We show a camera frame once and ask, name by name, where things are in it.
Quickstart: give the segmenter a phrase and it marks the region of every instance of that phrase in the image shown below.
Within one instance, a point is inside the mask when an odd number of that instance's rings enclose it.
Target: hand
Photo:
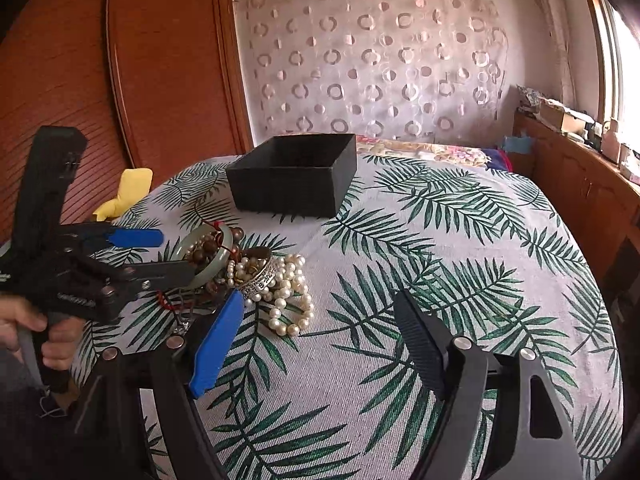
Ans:
[[[7,347],[22,361],[17,324],[35,332],[42,332],[47,327],[47,318],[23,298],[0,297],[0,345]],[[49,340],[42,345],[43,363],[46,367],[69,370],[83,327],[84,320],[70,317],[49,329]]]

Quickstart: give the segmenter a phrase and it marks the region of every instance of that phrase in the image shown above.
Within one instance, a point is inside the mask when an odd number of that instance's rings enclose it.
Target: open box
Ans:
[[[241,210],[330,218],[356,172],[352,134],[272,137],[226,168]]]

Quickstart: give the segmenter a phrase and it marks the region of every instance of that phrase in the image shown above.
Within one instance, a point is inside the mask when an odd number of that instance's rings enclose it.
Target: yellow cloth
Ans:
[[[96,220],[103,222],[107,218],[117,218],[139,200],[149,194],[154,172],[149,168],[124,170],[120,177],[120,187],[116,198],[102,204],[94,211]]]

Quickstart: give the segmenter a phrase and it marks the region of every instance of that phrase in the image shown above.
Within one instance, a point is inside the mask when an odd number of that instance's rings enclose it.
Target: leaf print fabric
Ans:
[[[117,265],[167,260],[203,221],[246,232],[244,248],[301,253],[316,319],[296,339],[268,329],[266,304],[248,308],[216,386],[198,401],[232,480],[409,478],[439,406],[422,387],[393,316],[408,288],[421,309],[494,352],[532,348],[570,420],[584,477],[620,445],[622,380],[616,341],[587,263],[558,213],[513,173],[364,156],[338,214],[303,218],[235,209],[225,167],[195,164],[118,222],[162,229],[158,250],[103,251]],[[178,300],[178,292],[169,297]],[[284,317],[300,309],[295,297]],[[88,324],[74,362],[79,383],[110,345],[154,348],[172,316],[150,292],[117,324]],[[152,455],[172,470],[153,403],[143,402]],[[486,392],[466,475],[481,467],[495,392]]]

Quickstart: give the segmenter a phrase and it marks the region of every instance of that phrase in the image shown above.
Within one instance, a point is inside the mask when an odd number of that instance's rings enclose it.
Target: pearl necklace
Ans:
[[[302,271],[305,261],[305,258],[300,254],[280,256],[276,259],[275,277],[260,293],[244,300],[245,307],[250,307],[260,301],[265,303],[273,302],[269,310],[269,328],[279,336],[299,336],[301,331],[309,328],[311,320],[316,316],[314,312],[316,308],[312,303],[311,295],[308,293],[309,287]],[[247,282],[265,264],[265,260],[257,258],[245,257],[237,264],[233,260],[229,260],[226,267],[228,285],[237,286],[239,283]],[[282,311],[287,307],[287,298],[290,298],[294,292],[300,295],[300,309],[302,309],[303,313],[298,322],[287,325],[280,317],[282,316]]]

